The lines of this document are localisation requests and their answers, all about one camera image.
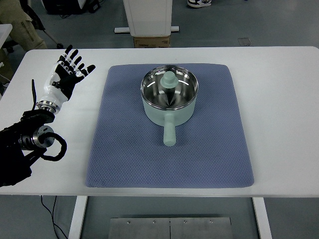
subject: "pot handle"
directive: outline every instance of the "pot handle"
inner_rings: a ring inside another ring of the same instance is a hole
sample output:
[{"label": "pot handle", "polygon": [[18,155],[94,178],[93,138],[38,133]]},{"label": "pot handle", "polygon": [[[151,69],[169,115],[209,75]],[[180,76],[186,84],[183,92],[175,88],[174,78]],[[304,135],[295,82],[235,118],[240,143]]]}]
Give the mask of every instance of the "pot handle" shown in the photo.
[{"label": "pot handle", "polygon": [[173,146],[176,143],[175,120],[172,113],[167,113],[164,116],[163,142],[166,146]]}]

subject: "table leg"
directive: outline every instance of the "table leg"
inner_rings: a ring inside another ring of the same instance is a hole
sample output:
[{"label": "table leg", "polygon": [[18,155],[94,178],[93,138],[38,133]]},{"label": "table leg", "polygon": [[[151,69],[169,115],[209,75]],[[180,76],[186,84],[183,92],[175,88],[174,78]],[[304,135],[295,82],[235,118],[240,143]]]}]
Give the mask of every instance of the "table leg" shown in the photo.
[{"label": "table leg", "polygon": [[264,198],[253,198],[260,239],[272,239]]},{"label": "table leg", "polygon": [[80,239],[88,196],[77,196],[74,207],[69,239]]}]

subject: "metal plate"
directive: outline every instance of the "metal plate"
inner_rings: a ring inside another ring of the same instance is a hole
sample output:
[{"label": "metal plate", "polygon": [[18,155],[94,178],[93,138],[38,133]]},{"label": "metal plate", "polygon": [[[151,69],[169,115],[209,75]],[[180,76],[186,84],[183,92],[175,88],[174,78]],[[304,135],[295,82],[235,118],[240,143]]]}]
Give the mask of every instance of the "metal plate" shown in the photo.
[{"label": "metal plate", "polygon": [[171,239],[232,239],[230,218],[171,218]]},{"label": "metal plate", "polygon": [[230,218],[112,218],[109,239],[232,239]]},{"label": "metal plate", "polygon": [[169,218],[112,218],[109,239],[169,239]]}]

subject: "pot lid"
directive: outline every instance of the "pot lid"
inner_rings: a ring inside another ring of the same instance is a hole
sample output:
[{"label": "pot lid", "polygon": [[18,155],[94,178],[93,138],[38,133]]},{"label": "pot lid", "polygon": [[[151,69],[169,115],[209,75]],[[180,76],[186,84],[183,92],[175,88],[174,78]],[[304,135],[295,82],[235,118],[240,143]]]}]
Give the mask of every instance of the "pot lid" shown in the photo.
[{"label": "pot lid", "polygon": [[198,82],[188,70],[164,65],[149,71],[141,84],[143,99],[160,110],[178,110],[189,105],[197,96]]}]

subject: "pot rim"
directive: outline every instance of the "pot rim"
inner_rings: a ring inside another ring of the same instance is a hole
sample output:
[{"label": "pot rim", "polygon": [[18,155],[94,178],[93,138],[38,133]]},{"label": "pot rim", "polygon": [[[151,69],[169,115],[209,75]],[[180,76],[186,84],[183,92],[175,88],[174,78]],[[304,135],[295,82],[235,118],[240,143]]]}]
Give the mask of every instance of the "pot rim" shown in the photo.
[{"label": "pot rim", "polygon": [[[161,68],[164,68],[164,67],[165,67],[165,68],[167,68],[167,67],[175,67],[175,68],[177,68],[177,69],[179,69],[179,70],[186,71],[188,74],[190,74],[190,75],[192,75],[192,76],[194,77],[194,79],[195,79],[195,94],[194,94],[193,98],[192,98],[190,101],[188,101],[186,104],[181,105],[181,106],[166,108],[166,107],[161,107],[161,106],[158,106],[158,105],[153,104],[152,102],[150,102],[150,101],[145,97],[144,91],[143,91],[143,89],[144,89],[144,88],[143,88],[143,83],[144,83],[145,79],[146,79],[152,72],[157,71],[157,70],[159,70],[159,69],[161,69]],[[195,77],[195,75],[194,75],[192,72],[190,72],[189,70],[187,70],[187,69],[185,69],[185,68],[183,68],[183,67],[181,67],[181,66],[177,66],[177,65],[162,65],[162,66],[155,67],[154,69],[150,70],[149,72],[147,72],[147,73],[145,74],[145,76],[144,76],[144,78],[143,78],[143,80],[142,80],[142,82],[141,82],[141,93],[142,93],[142,98],[143,98],[143,100],[144,100],[148,105],[150,105],[151,107],[153,107],[153,108],[155,108],[155,109],[158,109],[158,110],[161,110],[161,111],[176,111],[176,110],[180,110],[180,109],[182,109],[182,108],[187,107],[188,105],[190,105],[190,104],[196,99],[196,97],[197,97],[197,92],[198,92],[198,80],[197,80],[197,78]]]}]

